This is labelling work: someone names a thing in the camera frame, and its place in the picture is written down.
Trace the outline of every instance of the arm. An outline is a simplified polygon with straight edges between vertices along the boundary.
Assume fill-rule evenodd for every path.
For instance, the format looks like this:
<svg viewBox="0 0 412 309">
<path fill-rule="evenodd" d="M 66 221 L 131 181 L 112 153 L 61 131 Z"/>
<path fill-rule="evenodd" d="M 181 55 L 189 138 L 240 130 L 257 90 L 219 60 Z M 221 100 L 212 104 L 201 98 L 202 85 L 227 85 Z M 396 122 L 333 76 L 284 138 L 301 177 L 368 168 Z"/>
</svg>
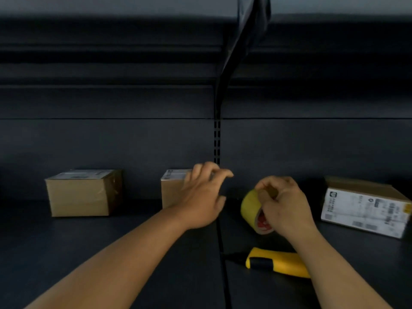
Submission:
<svg viewBox="0 0 412 309">
<path fill-rule="evenodd" d="M 211 162 L 195 165 L 185 178 L 178 204 L 94 255 L 27 308 L 129 308 L 173 243 L 186 230 L 217 218 L 226 200 L 219 196 L 220 186 L 232 176 Z"/>
<path fill-rule="evenodd" d="M 265 188 L 278 190 L 273 200 Z M 390 309 L 317 230 L 305 194 L 291 177 L 266 177 L 255 187 L 266 219 L 302 258 L 322 309 Z"/>
</svg>

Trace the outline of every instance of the brown cardboard box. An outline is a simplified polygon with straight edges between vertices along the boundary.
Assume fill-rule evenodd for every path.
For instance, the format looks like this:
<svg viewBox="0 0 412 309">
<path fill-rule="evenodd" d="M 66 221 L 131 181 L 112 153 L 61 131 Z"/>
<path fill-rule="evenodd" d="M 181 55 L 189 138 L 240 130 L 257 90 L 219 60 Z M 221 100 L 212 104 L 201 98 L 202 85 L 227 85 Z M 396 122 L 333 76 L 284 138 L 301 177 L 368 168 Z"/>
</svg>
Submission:
<svg viewBox="0 0 412 309">
<path fill-rule="evenodd" d="M 323 221 L 401 238 L 411 201 L 388 184 L 326 177 Z"/>
<path fill-rule="evenodd" d="M 122 202 L 121 170 L 70 170 L 46 186 L 52 217 L 108 216 Z"/>
<path fill-rule="evenodd" d="M 160 179 L 162 186 L 162 207 L 176 204 L 181 196 L 183 180 L 190 169 L 169 169 Z"/>
</svg>

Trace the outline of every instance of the tape roll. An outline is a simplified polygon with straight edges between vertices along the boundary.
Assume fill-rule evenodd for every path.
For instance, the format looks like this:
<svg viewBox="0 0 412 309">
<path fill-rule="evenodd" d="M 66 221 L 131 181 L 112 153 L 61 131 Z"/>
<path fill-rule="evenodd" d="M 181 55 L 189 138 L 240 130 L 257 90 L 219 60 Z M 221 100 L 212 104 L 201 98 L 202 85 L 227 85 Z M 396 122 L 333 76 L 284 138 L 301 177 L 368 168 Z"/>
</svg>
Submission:
<svg viewBox="0 0 412 309">
<path fill-rule="evenodd" d="M 256 233 L 268 234 L 274 231 L 266 220 L 258 198 L 258 192 L 255 189 L 246 194 L 240 206 L 240 214 Z"/>
</svg>

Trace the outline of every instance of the forearm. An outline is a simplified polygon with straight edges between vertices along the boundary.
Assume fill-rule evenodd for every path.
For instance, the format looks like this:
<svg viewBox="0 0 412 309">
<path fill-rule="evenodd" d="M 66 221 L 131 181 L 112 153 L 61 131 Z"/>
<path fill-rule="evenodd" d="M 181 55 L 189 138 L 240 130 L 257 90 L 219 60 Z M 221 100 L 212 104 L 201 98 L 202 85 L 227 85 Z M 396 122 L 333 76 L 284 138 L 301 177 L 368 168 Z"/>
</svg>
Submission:
<svg viewBox="0 0 412 309">
<path fill-rule="evenodd" d="M 391 308 L 317 230 L 291 242 L 306 264 L 322 309 Z"/>
<path fill-rule="evenodd" d="M 28 308 L 129 308 L 184 231 L 173 208 L 162 210 L 80 265 Z"/>
</svg>

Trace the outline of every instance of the hand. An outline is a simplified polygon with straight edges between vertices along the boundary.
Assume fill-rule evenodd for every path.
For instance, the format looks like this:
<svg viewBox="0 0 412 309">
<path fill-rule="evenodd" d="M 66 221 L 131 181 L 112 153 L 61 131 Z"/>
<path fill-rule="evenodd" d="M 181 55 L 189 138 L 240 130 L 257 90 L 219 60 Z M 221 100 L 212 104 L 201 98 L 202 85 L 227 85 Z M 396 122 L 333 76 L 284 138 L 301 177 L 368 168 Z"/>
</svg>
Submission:
<svg viewBox="0 0 412 309">
<path fill-rule="evenodd" d="M 227 177 L 233 177 L 232 171 L 220 169 L 210 161 L 196 164 L 186 174 L 183 195 L 174 207 L 187 229 L 201 228 L 216 220 L 226 201 L 226 197 L 219 196 L 219 190 Z"/>
<path fill-rule="evenodd" d="M 278 191 L 275 200 L 266 191 L 270 187 Z M 306 196 L 291 177 L 266 177 L 255 189 L 267 221 L 292 245 L 317 231 Z"/>
</svg>

